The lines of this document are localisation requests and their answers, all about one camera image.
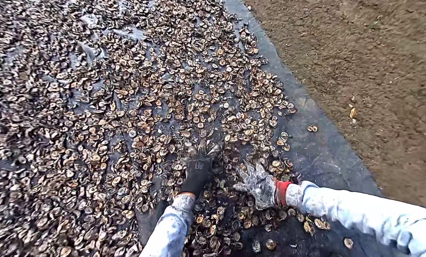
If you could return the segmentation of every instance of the white sleeve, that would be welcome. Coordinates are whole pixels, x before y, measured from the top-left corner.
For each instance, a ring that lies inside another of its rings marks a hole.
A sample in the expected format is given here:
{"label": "white sleeve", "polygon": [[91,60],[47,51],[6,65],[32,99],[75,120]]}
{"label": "white sleeve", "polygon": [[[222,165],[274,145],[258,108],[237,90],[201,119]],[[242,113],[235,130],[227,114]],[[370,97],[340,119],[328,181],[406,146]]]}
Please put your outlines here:
{"label": "white sleeve", "polygon": [[153,233],[143,248],[141,257],[180,257],[184,238],[193,223],[195,199],[187,195],[178,195],[173,204],[165,208]]}
{"label": "white sleeve", "polygon": [[286,202],[304,213],[374,234],[384,245],[396,242],[400,251],[426,257],[425,208],[364,193],[319,188],[309,181],[290,184]]}

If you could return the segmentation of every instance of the brown soil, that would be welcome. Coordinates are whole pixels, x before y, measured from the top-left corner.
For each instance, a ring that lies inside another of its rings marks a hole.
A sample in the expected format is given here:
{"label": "brown soil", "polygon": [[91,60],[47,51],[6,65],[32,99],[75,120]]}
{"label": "brown soil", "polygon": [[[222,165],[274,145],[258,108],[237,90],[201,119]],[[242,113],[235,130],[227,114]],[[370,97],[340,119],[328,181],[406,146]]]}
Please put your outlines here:
{"label": "brown soil", "polygon": [[384,195],[426,207],[426,1],[245,3]]}

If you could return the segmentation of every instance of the black glove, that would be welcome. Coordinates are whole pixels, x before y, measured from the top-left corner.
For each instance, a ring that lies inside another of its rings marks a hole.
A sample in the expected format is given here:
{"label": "black glove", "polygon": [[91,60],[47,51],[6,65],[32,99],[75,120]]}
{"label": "black glove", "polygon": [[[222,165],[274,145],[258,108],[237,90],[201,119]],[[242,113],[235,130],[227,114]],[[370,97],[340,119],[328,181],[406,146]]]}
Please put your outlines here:
{"label": "black glove", "polygon": [[200,191],[205,184],[210,182],[214,177],[212,171],[213,162],[221,151],[219,145],[215,145],[208,154],[205,153],[205,141],[203,140],[198,147],[198,151],[194,147],[188,149],[191,158],[187,161],[187,178],[183,182],[180,193],[190,192],[196,198],[199,198]]}

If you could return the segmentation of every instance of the hand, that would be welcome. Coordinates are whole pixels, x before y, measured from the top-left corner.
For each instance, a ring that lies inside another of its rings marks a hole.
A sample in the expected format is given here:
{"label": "hand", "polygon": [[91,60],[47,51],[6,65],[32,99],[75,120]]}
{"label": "hand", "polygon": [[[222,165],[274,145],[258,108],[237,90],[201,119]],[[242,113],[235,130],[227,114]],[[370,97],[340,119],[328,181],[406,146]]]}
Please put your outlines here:
{"label": "hand", "polygon": [[202,140],[198,149],[193,146],[188,149],[191,158],[187,160],[187,178],[183,182],[180,193],[193,193],[196,198],[199,198],[205,184],[213,179],[212,165],[218,153],[221,152],[221,147],[215,144],[208,154],[205,148],[206,143]]}
{"label": "hand", "polygon": [[258,210],[274,207],[277,204],[286,205],[286,189],[291,182],[276,180],[259,163],[256,163],[256,166],[253,167],[252,164],[246,162],[245,166],[246,170],[237,168],[237,173],[244,183],[233,185],[235,190],[253,195]]}

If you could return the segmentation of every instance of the pile of dried fruit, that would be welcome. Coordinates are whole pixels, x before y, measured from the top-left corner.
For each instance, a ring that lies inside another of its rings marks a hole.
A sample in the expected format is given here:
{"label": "pile of dried fruit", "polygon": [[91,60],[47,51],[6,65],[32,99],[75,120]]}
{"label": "pile of dried fruit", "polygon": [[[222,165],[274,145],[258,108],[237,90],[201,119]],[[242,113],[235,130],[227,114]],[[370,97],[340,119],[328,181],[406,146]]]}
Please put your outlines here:
{"label": "pile of dried fruit", "polygon": [[296,112],[234,22],[219,1],[0,0],[0,255],[138,255],[136,216],[172,201],[202,138],[225,143],[224,171],[185,254],[228,254],[243,228],[285,219],[227,190],[241,145],[291,179],[289,136],[272,138]]}

